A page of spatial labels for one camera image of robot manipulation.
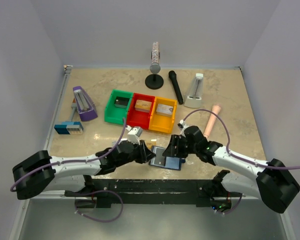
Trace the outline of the blue leather card holder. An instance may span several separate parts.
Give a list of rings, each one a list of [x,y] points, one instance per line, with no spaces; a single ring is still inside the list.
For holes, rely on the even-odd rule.
[[[153,153],[156,154],[156,156],[163,156],[162,153],[164,152],[165,148],[164,147],[160,147],[160,146],[153,146],[151,148],[151,151]],[[148,164],[152,167],[157,167],[157,168],[162,168],[162,169],[168,169],[168,170],[176,170],[176,171],[180,171],[182,168],[182,164],[184,164],[186,162],[186,160],[184,158],[178,158],[178,157],[165,157],[165,166],[159,167],[159,166],[154,166],[153,160],[154,158],[152,158]]]

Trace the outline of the gold VIP credit card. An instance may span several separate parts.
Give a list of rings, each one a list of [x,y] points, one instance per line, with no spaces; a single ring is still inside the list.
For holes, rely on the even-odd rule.
[[[145,140],[146,147],[151,150],[153,146],[157,146],[157,139]]]

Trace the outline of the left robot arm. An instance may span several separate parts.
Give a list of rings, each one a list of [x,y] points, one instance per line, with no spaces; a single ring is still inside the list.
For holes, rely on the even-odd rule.
[[[92,176],[107,175],[131,162],[145,164],[155,157],[144,140],[132,143],[123,140],[93,155],[57,157],[40,150],[13,167],[14,184],[10,191],[19,200],[26,200],[47,191],[70,191],[90,195]]]

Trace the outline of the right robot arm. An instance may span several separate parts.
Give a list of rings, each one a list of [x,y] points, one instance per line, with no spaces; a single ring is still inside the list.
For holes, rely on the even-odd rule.
[[[280,160],[258,160],[232,153],[221,143],[207,140],[197,126],[185,127],[181,135],[172,135],[163,152],[165,157],[182,159],[191,154],[204,163],[227,169],[214,178],[212,189],[218,196],[228,192],[245,194],[283,214],[300,192],[289,167]]]

